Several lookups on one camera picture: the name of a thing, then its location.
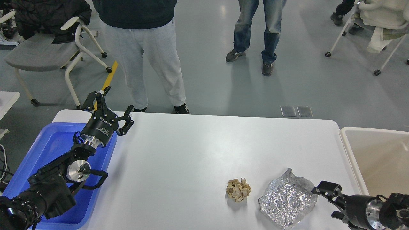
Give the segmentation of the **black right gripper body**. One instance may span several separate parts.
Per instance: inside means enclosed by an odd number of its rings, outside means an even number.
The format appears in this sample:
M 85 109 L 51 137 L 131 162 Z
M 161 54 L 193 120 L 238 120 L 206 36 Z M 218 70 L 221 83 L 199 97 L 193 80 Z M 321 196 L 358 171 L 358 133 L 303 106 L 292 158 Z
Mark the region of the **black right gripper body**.
M 351 229 L 383 230 L 380 221 L 380 209 L 384 201 L 368 195 L 344 196 L 344 208 L 341 213 L 342 221 Z

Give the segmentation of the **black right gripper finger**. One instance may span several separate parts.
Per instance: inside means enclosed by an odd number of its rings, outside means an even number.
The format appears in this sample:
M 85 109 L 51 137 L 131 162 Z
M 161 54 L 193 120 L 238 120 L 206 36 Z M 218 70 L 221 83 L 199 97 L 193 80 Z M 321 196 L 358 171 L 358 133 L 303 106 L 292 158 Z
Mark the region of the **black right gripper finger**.
M 348 221 L 349 221 L 346 214 L 343 213 L 343 212 L 340 212 L 340 211 L 333 211 L 333 213 L 331 214 L 331 217 L 333 217 L 335 219 L 338 219 L 338 220 L 342 221 L 345 224 L 347 224 Z
M 341 185 L 333 182 L 321 181 L 318 186 L 312 189 L 312 193 L 323 196 L 333 205 L 346 204 Z

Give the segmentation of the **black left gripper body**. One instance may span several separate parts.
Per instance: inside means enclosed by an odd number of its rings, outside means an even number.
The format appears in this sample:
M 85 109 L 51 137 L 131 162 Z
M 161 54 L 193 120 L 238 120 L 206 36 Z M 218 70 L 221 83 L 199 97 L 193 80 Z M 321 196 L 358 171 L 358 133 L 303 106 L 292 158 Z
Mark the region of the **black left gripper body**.
M 118 121 L 114 121 L 117 117 L 118 115 L 113 111 L 94 112 L 81 131 L 80 137 L 83 140 L 93 141 L 98 146 L 105 147 L 118 129 Z

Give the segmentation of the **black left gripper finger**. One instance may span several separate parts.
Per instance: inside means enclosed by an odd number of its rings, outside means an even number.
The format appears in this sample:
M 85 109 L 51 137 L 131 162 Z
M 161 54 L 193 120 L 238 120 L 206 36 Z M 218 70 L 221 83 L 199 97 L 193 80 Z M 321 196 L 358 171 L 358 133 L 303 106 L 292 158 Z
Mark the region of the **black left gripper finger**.
M 105 102 L 105 97 L 110 89 L 111 86 L 107 86 L 104 90 L 89 93 L 85 102 L 81 106 L 81 110 L 89 112 L 97 110 L 102 110 L 103 112 L 107 111 L 108 107 Z
M 127 110 L 124 112 L 124 115 L 121 117 L 115 117 L 115 122 L 125 121 L 125 124 L 122 128 L 116 129 L 116 133 L 118 136 L 126 135 L 129 129 L 134 124 L 134 121 L 131 119 L 130 113 L 133 111 L 134 106 L 130 105 L 127 107 Z

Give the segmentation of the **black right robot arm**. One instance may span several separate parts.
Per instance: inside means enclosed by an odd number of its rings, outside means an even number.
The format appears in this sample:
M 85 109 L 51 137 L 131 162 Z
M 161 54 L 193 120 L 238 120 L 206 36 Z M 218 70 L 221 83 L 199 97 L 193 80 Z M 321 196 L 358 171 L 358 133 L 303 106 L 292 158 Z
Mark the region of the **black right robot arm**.
M 338 211 L 333 211 L 331 216 L 351 230 L 408 229 L 408 195 L 344 195 L 341 185 L 327 181 L 321 181 L 311 192 L 335 205 Z

